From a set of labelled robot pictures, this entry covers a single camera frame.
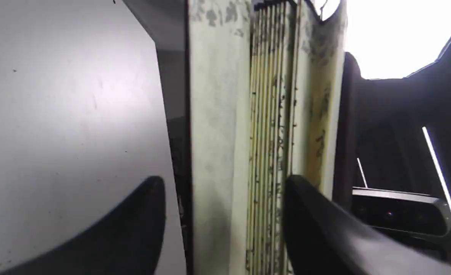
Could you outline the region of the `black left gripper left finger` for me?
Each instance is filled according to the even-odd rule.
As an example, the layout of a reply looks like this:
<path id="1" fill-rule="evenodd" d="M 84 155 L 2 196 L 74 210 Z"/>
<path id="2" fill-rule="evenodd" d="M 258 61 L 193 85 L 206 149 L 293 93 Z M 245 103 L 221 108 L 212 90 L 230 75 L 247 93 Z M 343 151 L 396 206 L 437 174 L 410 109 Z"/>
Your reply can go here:
<path id="1" fill-rule="evenodd" d="M 149 176 L 118 206 L 63 245 L 2 275 L 154 275 L 166 223 L 164 179 Z"/>

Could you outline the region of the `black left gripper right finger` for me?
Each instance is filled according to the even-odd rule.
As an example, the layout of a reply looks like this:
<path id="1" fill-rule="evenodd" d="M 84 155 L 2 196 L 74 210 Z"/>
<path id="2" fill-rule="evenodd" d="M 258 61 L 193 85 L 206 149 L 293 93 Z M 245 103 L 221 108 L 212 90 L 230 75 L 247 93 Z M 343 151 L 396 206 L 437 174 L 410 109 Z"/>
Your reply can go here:
<path id="1" fill-rule="evenodd" d="M 451 265 L 362 223 L 304 177 L 285 182 L 285 244 L 296 275 L 451 275 Z"/>

